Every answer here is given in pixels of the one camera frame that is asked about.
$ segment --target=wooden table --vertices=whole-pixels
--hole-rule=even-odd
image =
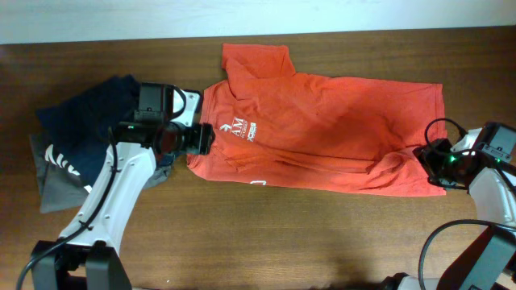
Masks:
[[[39,213],[27,137],[41,130],[34,111],[117,74],[204,89],[226,77],[222,43],[288,45],[304,73],[443,83],[446,114],[464,127],[516,126],[514,27],[0,46],[0,288],[13,288],[35,243],[55,239],[77,212]],[[396,198],[208,182],[180,159],[166,183],[141,193],[121,260],[145,288],[374,282],[416,275],[427,235],[475,216],[465,192]],[[478,233],[440,235],[426,276],[440,276]]]

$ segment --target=white backdrop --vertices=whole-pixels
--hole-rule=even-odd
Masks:
[[[0,44],[516,24],[516,0],[0,0]]]

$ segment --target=gray cloth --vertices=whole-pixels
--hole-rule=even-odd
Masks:
[[[32,156],[36,170],[36,181],[41,196],[41,213],[80,206],[88,197],[79,176],[45,160],[45,151],[51,141],[47,134],[30,135]],[[169,178],[172,165],[156,169],[144,189],[154,187]]]

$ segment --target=red cloth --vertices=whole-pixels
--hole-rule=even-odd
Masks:
[[[412,150],[444,116],[442,85],[296,72],[285,46],[223,45],[228,80],[204,92],[211,153],[188,156],[207,180],[397,197],[443,195]],[[445,138],[443,122],[429,132]]]

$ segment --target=red t-shirt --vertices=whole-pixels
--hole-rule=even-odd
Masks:
[[[412,154],[444,116],[442,85],[296,72],[285,46],[223,45],[228,80],[204,92],[207,180],[398,197],[443,195]],[[445,138],[442,122],[430,139]]]

